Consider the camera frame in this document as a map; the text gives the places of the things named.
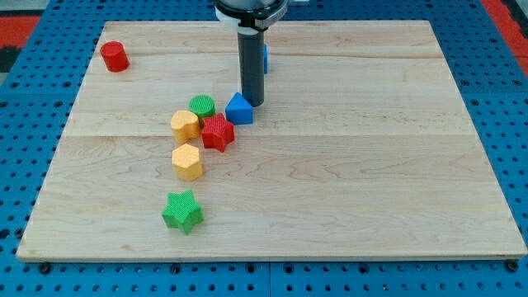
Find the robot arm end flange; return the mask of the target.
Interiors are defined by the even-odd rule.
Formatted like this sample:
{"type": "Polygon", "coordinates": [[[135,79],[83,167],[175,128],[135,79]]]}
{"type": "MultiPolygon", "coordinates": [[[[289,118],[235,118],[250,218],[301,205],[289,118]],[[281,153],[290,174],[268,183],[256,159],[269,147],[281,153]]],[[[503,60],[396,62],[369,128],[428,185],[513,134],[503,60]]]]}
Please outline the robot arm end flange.
{"type": "Polygon", "coordinates": [[[290,0],[214,0],[215,15],[244,35],[255,35],[276,24],[288,11],[290,0]]]}

